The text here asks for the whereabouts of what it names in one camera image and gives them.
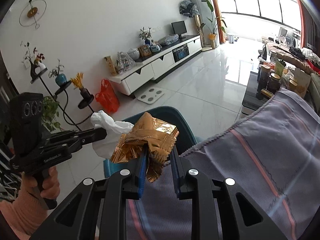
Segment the red plastic bag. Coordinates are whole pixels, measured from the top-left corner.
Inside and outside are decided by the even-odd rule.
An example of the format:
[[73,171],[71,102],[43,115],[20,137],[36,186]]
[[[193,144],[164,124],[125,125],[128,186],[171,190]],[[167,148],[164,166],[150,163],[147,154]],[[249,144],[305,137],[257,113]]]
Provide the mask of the red plastic bag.
[[107,114],[115,113],[119,106],[119,99],[117,98],[110,81],[103,79],[101,81],[100,93],[95,95],[97,102],[99,102]]

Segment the tv cabinet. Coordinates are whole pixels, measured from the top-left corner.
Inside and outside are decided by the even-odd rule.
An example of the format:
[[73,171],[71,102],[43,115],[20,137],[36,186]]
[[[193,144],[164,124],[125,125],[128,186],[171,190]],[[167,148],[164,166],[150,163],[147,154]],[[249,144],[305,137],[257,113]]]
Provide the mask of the tv cabinet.
[[[174,62],[172,51],[184,44],[188,44],[189,55],[178,62]],[[119,92],[130,96],[149,80],[159,82],[200,53],[200,36],[188,35],[169,46],[162,47],[158,53],[137,59],[135,67],[121,75],[112,76],[108,79]]]

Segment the camera lens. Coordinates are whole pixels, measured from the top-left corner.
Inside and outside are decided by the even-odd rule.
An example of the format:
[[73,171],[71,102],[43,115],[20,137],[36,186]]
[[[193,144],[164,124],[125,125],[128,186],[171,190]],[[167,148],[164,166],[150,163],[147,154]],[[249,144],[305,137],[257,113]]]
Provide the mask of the camera lens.
[[37,102],[36,102],[36,101],[33,101],[32,104],[31,104],[31,113],[32,113],[33,115],[36,114],[36,112],[37,112],[37,107],[38,107]]
[[29,114],[30,114],[30,104],[29,104],[29,103],[26,103],[26,104],[24,105],[23,112],[24,112],[24,115],[25,115],[25,116],[29,116]]
[[38,112],[40,113],[42,111],[42,102],[39,101],[38,103]]

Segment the banana plant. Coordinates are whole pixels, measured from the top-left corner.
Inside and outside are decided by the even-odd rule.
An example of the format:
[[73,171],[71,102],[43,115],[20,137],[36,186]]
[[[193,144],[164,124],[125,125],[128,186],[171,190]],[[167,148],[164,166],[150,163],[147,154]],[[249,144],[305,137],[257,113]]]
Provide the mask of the banana plant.
[[226,26],[227,28],[227,25],[226,25],[226,22],[224,21],[224,17],[216,17],[213,21],[213,12],[214,12],[214,9],[213,9],[213,6],[212,4],[210,3],[209,0],[205,0],[207,2],[207,5],[211,11],[211,17],[212,19],[208,18],[207,19],[211,22],[211,27],[212,29],[210,31],[212,31],[212,34],[216,34],[216,32],[218,31],[218,29],[220,28],[224,33],[226,33],[226,30],[223,26],[220,26],[218,27],[218,22],[217,20],[219,19],[219,21],[222,21],[224,23],[224,25]]

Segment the wall clock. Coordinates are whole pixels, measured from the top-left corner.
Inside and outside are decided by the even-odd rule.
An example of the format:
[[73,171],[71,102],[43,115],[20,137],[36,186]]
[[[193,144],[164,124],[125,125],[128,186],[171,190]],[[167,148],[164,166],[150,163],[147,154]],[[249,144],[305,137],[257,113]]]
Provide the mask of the wall clock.
[[19,23],[22,27],[35,25],[35,29],[40,27],[39,20],[47,9],[45,0],[29,0],[29,4],[22,10]]

